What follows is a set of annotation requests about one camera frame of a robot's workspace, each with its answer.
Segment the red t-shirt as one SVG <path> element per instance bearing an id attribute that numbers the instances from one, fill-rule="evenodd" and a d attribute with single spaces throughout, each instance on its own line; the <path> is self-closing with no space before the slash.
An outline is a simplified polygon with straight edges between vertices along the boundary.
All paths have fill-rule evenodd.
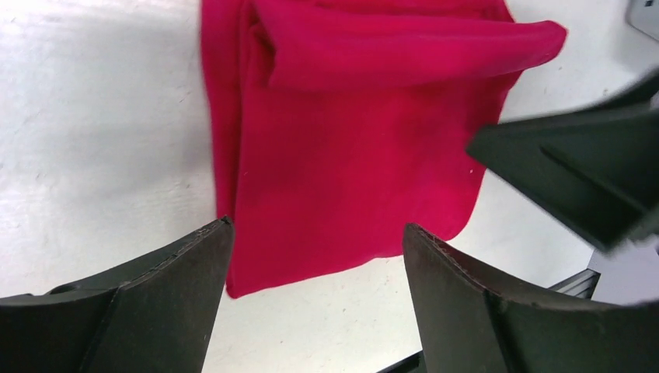
<path id="1" fill-rule="evenodd" d="M 456 237 L 485 171 L 465 147 L 566 38 L 504 1 L 203 1 L 228 295 L 398 256 L 409 222 Z"/>

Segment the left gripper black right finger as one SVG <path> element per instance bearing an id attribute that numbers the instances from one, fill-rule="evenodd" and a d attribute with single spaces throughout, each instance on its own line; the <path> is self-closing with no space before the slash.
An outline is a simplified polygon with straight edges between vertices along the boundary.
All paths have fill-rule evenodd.
<path id="1" fill-rule="evenodd" d="M 658 303 L 551 291 L 404 229 L 403 259 L 429 372 L 656 372 Z"/>

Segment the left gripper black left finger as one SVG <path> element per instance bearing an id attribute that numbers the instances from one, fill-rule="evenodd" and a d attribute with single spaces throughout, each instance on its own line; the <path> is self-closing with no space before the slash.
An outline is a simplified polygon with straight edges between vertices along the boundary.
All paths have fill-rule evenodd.
<path id="1" fill-rule="evenodd" d="M 3 372 L 199 372 L 235 241 L 228 218 L 44 295 L 1 300 Z"/>

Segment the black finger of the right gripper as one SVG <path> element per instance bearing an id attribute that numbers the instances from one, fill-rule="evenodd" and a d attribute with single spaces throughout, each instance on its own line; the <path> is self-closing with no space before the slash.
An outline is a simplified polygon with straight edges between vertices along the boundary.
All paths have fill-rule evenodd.
<path id="1" fill-rule="evenodd" d="M 467 154 L 602 253 L 658 234 L 658 74 L 600 103 L 485 127 Z"/>

